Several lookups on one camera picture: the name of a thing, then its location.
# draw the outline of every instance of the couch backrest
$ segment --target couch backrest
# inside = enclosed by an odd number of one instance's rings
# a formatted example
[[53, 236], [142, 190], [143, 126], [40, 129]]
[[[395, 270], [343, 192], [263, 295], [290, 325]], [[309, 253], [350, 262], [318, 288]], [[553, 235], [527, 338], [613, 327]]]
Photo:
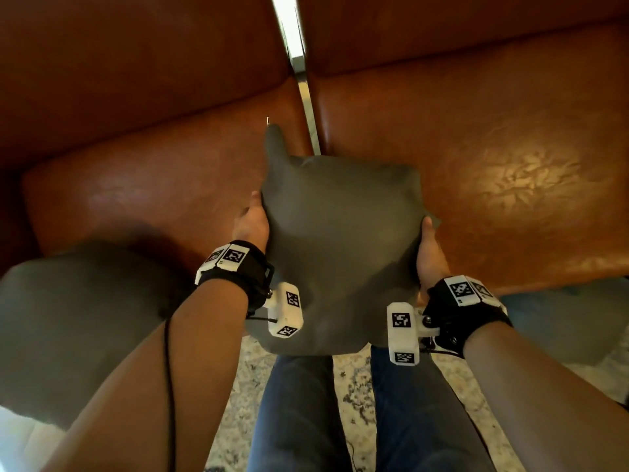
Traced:
[[290, 72], [271, 0], [0, 0], [0, 170]]
[[297, 0], [306, 68], [360, 70], [629, 14], [629, 0]]

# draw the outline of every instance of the human hand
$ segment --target human hand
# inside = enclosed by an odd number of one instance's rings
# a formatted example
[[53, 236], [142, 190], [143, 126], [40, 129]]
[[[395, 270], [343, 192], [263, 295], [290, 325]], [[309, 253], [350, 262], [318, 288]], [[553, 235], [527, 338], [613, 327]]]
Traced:
[[260, 192], [251, 192], [249, 206], [235, 218], [232, 238], [250, 242], [261, 249], [262, 253], [266, 253], [269, 241], [269, 220], [262, 206]]
[[417, 252], [416, 266], [424, 301], [429, 300], [429, 288], [436, 285], [440, 279], [452, 276], [444, 251], [436, 241], [435, 228], [429, 216], [425, 216], [421, 221], [421, 243]]

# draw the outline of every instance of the blue jeans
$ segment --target blue jeans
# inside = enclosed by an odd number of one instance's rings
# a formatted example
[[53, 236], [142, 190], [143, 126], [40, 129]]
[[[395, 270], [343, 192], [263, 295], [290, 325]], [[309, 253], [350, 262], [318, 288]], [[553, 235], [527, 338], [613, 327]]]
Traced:
[[[330, 356], [278, 356], [262, 397], [248, 472], [350, 472]], [[376, 470], [495, 472], [467, 412], [428, 354], [401, 367], [371, 348]]]

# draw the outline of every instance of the leg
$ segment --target leg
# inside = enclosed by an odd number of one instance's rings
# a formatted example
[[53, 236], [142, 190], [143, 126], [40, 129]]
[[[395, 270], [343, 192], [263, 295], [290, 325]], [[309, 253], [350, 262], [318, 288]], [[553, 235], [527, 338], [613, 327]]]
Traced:
[[495, 472], [474, 424], [428, 354], [404, 367], [371, 348], [376, 470]]
[[330, 356], [278, 356], [258, 413], [248, 472], [351, 472]]

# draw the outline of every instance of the forearm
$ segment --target forearm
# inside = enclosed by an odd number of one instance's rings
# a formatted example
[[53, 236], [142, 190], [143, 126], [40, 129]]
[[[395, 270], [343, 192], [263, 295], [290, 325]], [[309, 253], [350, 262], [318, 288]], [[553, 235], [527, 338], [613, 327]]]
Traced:
[[467, 362], [530, 471], [625, 471], [629, 414], [501, 323], [467, 340]]
[[[240, 287], [201, 285], [170, 324], [177, 470], [202, 470], [232, 390], [247, 311]], [[168, 401], [163, 325], [119, 365], [45, 470], [165, 471]]]

